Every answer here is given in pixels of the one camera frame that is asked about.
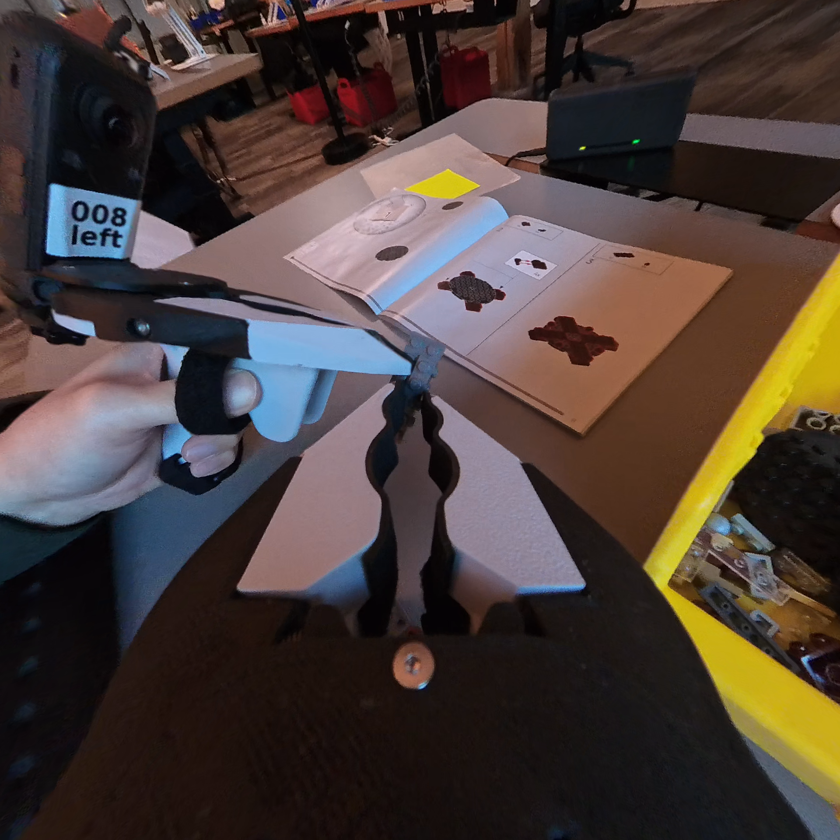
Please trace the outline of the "grey background table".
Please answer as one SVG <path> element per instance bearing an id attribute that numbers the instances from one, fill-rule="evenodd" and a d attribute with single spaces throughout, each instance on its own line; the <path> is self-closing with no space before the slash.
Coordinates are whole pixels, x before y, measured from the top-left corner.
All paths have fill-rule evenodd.
<path id="1" fill-rule="evenodd" d="M 209 56 L 186 68 L 153 66 L 151 89 L 157 109 L 173 109 L 208 92 L 223 88 L 262 70 L 258 54 Z"/>

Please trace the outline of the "open instruction booklet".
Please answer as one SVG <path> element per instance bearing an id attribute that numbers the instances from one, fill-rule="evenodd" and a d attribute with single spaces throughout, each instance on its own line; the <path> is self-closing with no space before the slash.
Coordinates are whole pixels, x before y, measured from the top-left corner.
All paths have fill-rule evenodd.
<path id="1" fill-rule="evenodd" d="M 286 259 L 578 434 L 732 275 L 508 215 L 489 196 L 397 190 Z"/>

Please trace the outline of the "small red bin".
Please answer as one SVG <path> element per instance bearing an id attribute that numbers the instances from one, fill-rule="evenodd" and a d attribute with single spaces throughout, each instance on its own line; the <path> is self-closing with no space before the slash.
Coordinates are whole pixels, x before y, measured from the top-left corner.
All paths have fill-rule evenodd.
<path id="1" fill-rule="evenodd" d="M 330 120 L 330 109 L 319 84 L 295 91 L 288 91 L 288 99 L 294 118 L 307 125 L 316 125 Z"/>

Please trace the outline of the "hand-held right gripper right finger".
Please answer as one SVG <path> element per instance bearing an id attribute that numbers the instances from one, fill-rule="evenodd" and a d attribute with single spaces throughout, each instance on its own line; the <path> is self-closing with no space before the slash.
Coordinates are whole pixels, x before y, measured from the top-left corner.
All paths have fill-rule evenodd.
<path id="1" fill-rule="evenodd" d="M 495 604 L 582 592 L 525 464 L 437 397 L 423 399 L 422 422 L 440 492 L 422 568 L 425 634 L 474 633 Z"/>

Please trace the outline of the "pile of small bricks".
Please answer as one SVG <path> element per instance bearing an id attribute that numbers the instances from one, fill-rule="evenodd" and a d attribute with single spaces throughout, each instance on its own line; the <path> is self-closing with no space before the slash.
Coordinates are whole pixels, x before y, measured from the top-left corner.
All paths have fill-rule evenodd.
<path id="1" fill-rule="evenodd" d="M 839 415 L 800 406 L 788 430 L 839 437 Z M 705 613 L 839 701 L 838 581 L 816 572 L 791 550 L 776 546 L 744 517 L 733 480 L 708 514 L 669 584 Z"/>

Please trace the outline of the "white paper sheet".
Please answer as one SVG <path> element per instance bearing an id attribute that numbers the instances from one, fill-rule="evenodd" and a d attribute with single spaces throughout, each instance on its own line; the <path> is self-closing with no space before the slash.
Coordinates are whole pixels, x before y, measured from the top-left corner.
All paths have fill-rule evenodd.
<path id="1" fill-rule="evenodd" d="M 393 157 L 381 154 L 361 173 L 374 197 L 379 198 L 394 190 L 405 191 L 405 187 L 446 169 L 480 184 L 479 190 L 469 195 L 484 195 L 520 179 L 516 170 L 452 133 Z"/>

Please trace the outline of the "person's left hand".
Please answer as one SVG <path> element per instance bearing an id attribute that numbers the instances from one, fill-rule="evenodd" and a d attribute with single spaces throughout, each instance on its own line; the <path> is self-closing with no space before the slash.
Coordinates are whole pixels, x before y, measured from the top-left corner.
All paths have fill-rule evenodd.
<path id="1" fill-rule="evenodd" d="M 67 527 L 161 487 L 176 421 L 164 361 L 155 344 L 125 344 L 18 416 L 1 436 L 2 515 Z"/>

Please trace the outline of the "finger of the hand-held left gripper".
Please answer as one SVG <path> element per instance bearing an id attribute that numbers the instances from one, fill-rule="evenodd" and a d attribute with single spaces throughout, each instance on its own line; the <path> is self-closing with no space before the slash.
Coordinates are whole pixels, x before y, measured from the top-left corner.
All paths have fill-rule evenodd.
<path id="1" fill-rule="evenodd" d="M 304 322 L 335 323 L 365 329 L 351 322 L 327 317 L 322 312 L 314 309 L 309 309 L 298 304 L 277 301 L 270 302 L 267 298 L 263 297 L 247 297 L 244 300 L 175 297 L 160 298 L 158 299 L 158 302 L 168 306 L 209 312 L 229 318 L 241 319 L 246 322 L 248 319 L 267 321 L 290 321 L 301 319 Z M 383 339 L 394 345 L 397 349 L 404 351 L 403 347 L 390 342 L 385 337 L 383 337 Z"/>
<path id="2" fill-rule="evenodd" d="M 349 325 L 248 319 L 248 354 L 264 364 L 406 376 L 413 360 L 377 332 Z"/>

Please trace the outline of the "medium red bin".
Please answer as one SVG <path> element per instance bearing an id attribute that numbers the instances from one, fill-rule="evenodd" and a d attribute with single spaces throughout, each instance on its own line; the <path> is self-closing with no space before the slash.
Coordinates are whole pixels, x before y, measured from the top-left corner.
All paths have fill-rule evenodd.
<path id="1" fill-rule="evenodd" d="M 378 123 L 398 109 L 392 76 L 380 61 L 361 75 L 338 79 L 337 95 L 346 122 L 358 128 Z"/>

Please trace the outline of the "yellow plastic bin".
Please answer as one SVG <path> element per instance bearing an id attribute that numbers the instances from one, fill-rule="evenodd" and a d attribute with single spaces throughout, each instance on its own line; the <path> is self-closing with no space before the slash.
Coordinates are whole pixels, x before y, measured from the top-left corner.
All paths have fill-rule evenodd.
<path id="1" fill-rule="evenodd" d="M 800 406 L 838 409 L 838 252 L 695 468 L 644 569 L 692 637 L 734 724 L 838 809 L 838 705 L 690 603 L 669 584 L 762 431 Z"/>

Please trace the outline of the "large red bin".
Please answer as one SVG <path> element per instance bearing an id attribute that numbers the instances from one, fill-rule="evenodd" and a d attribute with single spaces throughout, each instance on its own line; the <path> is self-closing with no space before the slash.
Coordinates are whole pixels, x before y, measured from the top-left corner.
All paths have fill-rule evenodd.
<path id="1" fill-rule="evenodd" d="M 444 47 L 438 57 L 444 105 L 448 109 L 461 110 L 492 97 L 490 58 L 485 50 L 451 45 Z"/>

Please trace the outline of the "yellow sticky note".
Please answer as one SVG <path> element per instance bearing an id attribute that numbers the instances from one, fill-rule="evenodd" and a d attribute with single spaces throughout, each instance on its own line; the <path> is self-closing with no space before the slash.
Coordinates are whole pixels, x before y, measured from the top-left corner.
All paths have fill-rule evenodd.
<path id="1" fill-rule="evenodd" d="M 480 184 L 450 169 L 404 188 L 405 192 L 439 200 L 453 201 L 480 189 Z"/>

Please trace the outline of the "black round studded plate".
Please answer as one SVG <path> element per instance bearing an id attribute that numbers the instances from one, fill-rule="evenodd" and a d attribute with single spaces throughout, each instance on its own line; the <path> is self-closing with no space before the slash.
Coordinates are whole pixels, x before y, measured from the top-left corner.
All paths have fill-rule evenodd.
<path id="1" fill-rule="evenodd" d="M 731 493 L 772 543 L 838 581 L 838 436 L 793 429 L 766 437 L 735 475 Z"/>

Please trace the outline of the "black device with green lights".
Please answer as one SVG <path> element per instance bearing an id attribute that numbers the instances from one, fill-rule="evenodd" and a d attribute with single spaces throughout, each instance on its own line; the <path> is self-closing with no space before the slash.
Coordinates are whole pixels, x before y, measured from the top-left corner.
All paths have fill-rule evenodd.
<path id="1" fill-rule="evenodd" d="M 697 76 L 696 69 L 681 67 L 554 90 L 548 99 L 547 159 L 673 147 L 684 128 Z"/>

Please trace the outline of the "long grey studded plate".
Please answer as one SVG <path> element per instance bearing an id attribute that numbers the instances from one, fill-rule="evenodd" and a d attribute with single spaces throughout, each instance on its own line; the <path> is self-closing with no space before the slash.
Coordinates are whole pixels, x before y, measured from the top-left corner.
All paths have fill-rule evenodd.
<path id="1" fill-rule="evenodd" d="M 406 375 L 403 388 L 410 396 L 428 392 L 433 378 L 438 375 L 438 366 L 445 355 L 445 345 L 419 332 L 411 332 L 404 348 L 404 354 L 412 362 L 412 369 Z"/>

